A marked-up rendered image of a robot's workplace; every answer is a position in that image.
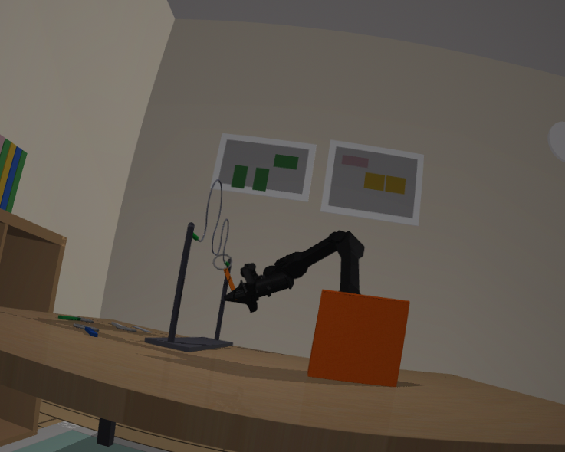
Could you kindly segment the blue handle with grey loop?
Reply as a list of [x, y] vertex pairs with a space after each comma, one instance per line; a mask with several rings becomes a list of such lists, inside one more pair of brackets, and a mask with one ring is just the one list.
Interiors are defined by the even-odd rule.
[[94, 328], [94, 327], [90, 327], [90, 326], [86, 326], [86, 325], [81, 325], [81, 324], [76, 324], [74, 323], [74, 327], [80, 328], [80, 329], [84, 329], [87, 331], [88, 334], [90, 334], [91, 336], [97, 337], [98, 333], [96, 333], [96, 331], [99, 332], [99, 329]]

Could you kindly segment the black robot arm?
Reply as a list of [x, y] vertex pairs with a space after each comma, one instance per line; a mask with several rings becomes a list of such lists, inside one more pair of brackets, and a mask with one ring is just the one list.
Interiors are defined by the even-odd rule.
[[328, 238], [304, 252], [294, 252], [268, 266], [263, 275], [269, 277], [274, 293], [287, 288], [291, 289], [294, 280], [301, 278], [308, 267], [328, 257], [335, 251], [340, 255], [340, 291], [360, 294], [359, 261], [363, 256], [364, 246], [350, 232], [333, 232]]

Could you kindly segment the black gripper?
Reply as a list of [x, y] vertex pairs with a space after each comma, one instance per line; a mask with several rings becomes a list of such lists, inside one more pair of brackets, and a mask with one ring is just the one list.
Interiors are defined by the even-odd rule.
[[274, 292], [274, 288], [270, 278], [265, 277], [265, 275], [262, 275], [261, 279], [255, 280], [251, 270], [248, 268], [241, 270], [241, 274], [244, 276], [246, 283], [243, 283], [243, 280], [241, 280], [235, 290], [224, 295], [224, 300], [247, 304], [250, 312], [253, 313], [258, 309], [256, 303], [258, 298], [266, 295], [270, 297], [271, 293]]

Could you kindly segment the orange long bar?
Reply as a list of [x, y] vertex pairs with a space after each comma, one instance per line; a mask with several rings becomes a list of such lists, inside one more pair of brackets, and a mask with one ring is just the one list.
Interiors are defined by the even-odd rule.
[[230, 275], [230, 273], [229, 273], [229, 271], [228, 271], [228, 269], [232, 266], [233, 260], [232, 260], [232, 258], [231, 258], [229, 255], [225, 254], [225, 256], [227, 256], [227, 257], [230, 258], [231, 264], [230, 264], [230, 266], [228, 266], [228, 267], [219, 268], [219, 267], [217, 267], [217, 266], [215, 265], [215, 259], [217, 259], [218, 257], [221, 257], [221, 256], [223, 256], [223, 254], [220, 254], [220, 255], [214, 257], [214, 259], [213, 259], [213, 265], [214, 265], [214, 267], [217, 268], [218, 270], [224, 270], [225, 275], [226, 275], [226, 278], [227, 278], [227, 281], [228, 281], [228, 284], [229, 284], [229, 286], [230, 286], [230, 289], [231, 289], [231, 291], [233, 291], [233, 290], [235, 290], [235, 285], [233, 284], [231, 275]]

